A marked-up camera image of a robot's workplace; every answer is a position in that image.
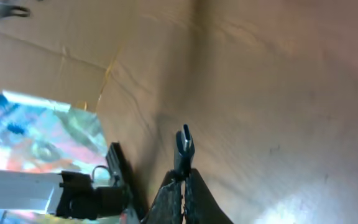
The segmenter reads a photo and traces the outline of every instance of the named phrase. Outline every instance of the wire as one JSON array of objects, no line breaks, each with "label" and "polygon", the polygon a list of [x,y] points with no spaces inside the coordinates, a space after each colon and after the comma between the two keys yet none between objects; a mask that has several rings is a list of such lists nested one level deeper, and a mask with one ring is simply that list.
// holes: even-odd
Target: wire
[{"label": "wire", "polygon": [[106,167],[106,166],[104,166],[104,165],[98,165],[98,166],[94,167],[93,170],[92,170],[92,174],[91,174],[91,180],[92,180],[92,182],[94,182],[94,172],[95,172],[95,170],[96,170],[97,168],[103,168],[103,169],[107,170],[107,172],[109,172],[109,175],[110,175],[110,178],[111,178],[111,174],[110,174],[109,168]]}]

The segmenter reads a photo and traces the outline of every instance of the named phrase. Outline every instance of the cardboard surface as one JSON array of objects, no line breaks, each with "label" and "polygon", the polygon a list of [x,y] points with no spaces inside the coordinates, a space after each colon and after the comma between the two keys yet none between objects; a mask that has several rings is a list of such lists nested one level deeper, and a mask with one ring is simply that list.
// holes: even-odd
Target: cardboard surface
[{"label": "cardboard surface", "polygon": [[0,91],[96,108],[132,1],[18,1],[30,18],[0,21]]}]

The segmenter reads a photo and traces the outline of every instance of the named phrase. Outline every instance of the cardboard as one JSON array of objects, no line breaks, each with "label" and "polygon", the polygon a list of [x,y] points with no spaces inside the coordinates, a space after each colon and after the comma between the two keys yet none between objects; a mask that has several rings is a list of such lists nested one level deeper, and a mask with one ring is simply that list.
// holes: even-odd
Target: cardboard
[{"label": "cardboard", "polygon": [[11,90],[94,111],[123,42],[134,2],[18,1],[30,18],[0,21],[0,92]]}]

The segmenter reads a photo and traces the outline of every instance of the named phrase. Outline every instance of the cardboard box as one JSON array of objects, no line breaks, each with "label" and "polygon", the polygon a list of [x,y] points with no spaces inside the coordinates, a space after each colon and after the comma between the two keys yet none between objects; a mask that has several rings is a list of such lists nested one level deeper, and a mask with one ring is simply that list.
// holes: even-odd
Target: cardboard box
[{"label": "cardboard box", "polygon": [[94,111],[106,70],[123,43],[134,2],[17,1],[29,18],[0,21],[0,92],[87,104]]}]

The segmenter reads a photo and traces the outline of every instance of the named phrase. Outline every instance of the colorful printed picture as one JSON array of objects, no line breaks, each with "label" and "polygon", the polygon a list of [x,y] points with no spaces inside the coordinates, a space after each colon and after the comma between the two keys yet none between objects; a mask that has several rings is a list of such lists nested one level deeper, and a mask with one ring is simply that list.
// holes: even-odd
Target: colorful printed picture
[{"label": "colorful printed picture", "polygon": [[[0,94],[0,170],[90,174],[95,166],[106,165],[107,150],[95,114],[12,103]],[[108,183],[109,176],[100,173],[95,179]],[[0,223],[66,222],[74,223],[32,212],[0,211]]]}]

